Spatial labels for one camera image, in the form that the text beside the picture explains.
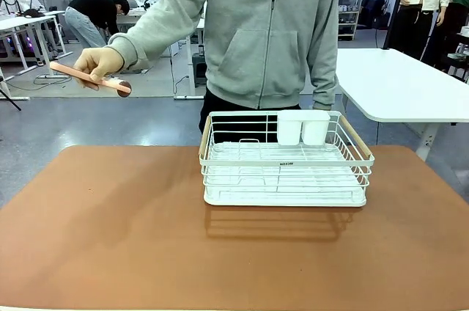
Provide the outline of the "person's right hand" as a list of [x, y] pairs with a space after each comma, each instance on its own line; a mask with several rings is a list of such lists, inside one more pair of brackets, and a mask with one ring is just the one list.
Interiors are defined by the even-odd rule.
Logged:
[[85, 48], [73, 68], [91, 76], [93, 81], [117, 73], [124, 65], [122, 56], [112, 48]]

